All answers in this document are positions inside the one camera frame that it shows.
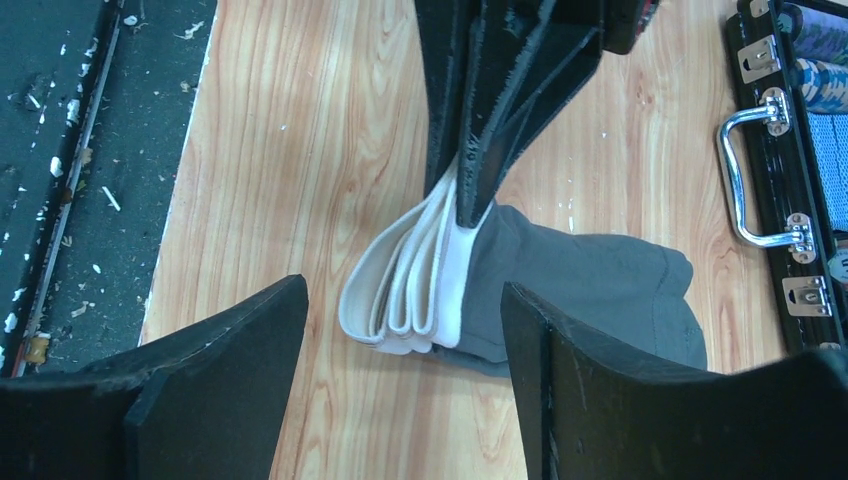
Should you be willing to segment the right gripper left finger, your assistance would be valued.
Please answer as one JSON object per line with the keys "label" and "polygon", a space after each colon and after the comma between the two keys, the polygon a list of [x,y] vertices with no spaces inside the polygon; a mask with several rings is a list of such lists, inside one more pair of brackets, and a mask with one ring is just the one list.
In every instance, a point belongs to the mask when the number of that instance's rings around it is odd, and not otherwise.
{"label": "right gripper left finger", "polygon": [[5,479],[266,479],[309,307],[300,275],[70,373],[1,383]]}

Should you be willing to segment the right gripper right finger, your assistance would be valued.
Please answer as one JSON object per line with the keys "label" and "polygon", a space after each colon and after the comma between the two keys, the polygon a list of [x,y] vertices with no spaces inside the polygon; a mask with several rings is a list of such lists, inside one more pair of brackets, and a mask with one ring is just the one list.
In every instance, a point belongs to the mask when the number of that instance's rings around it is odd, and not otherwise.
{"label": "right gripper right finger", "polygon": [[635,348],[517,283],[501,318],[531,479],[843,479],[847,354],[724,375]]}

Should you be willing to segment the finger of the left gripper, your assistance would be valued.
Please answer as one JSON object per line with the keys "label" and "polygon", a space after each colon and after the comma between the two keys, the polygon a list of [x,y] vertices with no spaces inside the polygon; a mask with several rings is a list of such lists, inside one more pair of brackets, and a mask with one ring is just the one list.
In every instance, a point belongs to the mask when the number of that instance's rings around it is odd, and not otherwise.
{"label": "finger of the left gripper", "polygon": [[428,109],[424,192],[428,194],[465,144],[460,129],[465,105],[472,23],[483,1],[416,1]]}

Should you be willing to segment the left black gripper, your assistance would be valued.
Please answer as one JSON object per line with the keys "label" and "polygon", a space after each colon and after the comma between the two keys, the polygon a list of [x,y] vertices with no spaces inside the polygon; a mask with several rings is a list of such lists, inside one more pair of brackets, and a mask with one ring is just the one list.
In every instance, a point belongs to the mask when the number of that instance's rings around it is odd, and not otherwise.
{"label": "left black gripper", "polygon": [[516,160],[595,73],[628,54],[660,0],[484,1],[472,24],[457,222],[477,226]]}

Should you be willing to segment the grey underwear white waistband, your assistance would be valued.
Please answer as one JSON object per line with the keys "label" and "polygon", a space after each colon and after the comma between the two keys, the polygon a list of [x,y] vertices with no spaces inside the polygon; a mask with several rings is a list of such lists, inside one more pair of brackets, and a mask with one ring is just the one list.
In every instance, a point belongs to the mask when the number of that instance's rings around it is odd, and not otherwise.
{"label": "grey underwear white waistband", "polygon": [[457,221],[450,166],[427,196],[381,232],[347,280],[339,324],[393,355],[420,353],[507,377],[500,313],[518,283],[614,338],[690,367],[707,366],[686,302],[693,268],[679,251],[622,235],[572,235],[491,203],[475,227]]}

